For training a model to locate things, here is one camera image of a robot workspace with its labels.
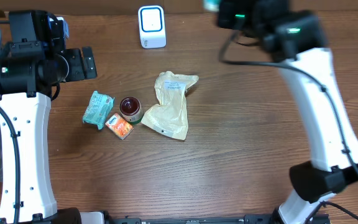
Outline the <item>green wet wipes pack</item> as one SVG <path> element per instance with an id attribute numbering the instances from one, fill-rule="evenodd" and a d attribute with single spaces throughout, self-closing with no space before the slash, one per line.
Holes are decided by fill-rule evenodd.
<path id="1" fill-rule="evenodd" d="M 94 91 L 82 118 L 83 123 L 96 125 L 103 129 L 104 122 L 114 106 L 114 97 Z"/>

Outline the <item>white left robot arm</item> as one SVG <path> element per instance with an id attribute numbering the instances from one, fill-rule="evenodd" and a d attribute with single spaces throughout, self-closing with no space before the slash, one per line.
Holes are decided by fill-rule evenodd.
<path id="1" fill-rule="evenodd" d="M 96 78 L 91 47 L 14 43 L 0 56 L 2 196 L 0 223 L 82 223 L 77 208 L 57 207 L 50 181 L 48 119 L 52 88 Z"/>

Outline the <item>beige paper pouch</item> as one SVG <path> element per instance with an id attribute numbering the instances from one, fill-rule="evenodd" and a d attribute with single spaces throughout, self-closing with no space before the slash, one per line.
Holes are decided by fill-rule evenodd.
<path id="1" fill-rule="evenodd" d="M 184 141 L 188 133 L 186 93 L 198 80 L 197 75 L 160 73 L 154 85 L 158 103 L 144 113 L 141 123 L 164 136 Z"/>

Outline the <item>teal tissue pack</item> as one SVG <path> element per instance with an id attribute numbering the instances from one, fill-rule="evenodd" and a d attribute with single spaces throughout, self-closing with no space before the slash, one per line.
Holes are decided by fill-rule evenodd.
<path id="1" fill-rule="evenodd" d="M 211 12 L 218 12 L 221 0 L 203 0 L 204 9 Z"/>

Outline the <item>orange tissue pack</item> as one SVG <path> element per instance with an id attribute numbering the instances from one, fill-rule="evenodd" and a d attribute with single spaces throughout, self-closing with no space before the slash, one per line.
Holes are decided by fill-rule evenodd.
<path id="1" fill-rule="evenodd" d="M 114 113 L 105 125 L 120 139 L 124 140 L 133 131 L 133 126 L 122 118 L 118 113 Z"/>

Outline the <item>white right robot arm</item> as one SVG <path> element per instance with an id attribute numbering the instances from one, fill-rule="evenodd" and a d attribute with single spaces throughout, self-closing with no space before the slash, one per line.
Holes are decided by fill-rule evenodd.
<path id="1" fill-rule="evenodd" d="M 309 161 L 290 168 L 293 190 L 270 215 L 246 223 L 328 223 L 319 209 L 358 182 L 358 139 L 334 74 L 333 55 L 319 18 L 292 11 L 288 1 L 221 1 L 217 25 L 252 38 L 271 56 L 298 105 L 310 144 Z"/>

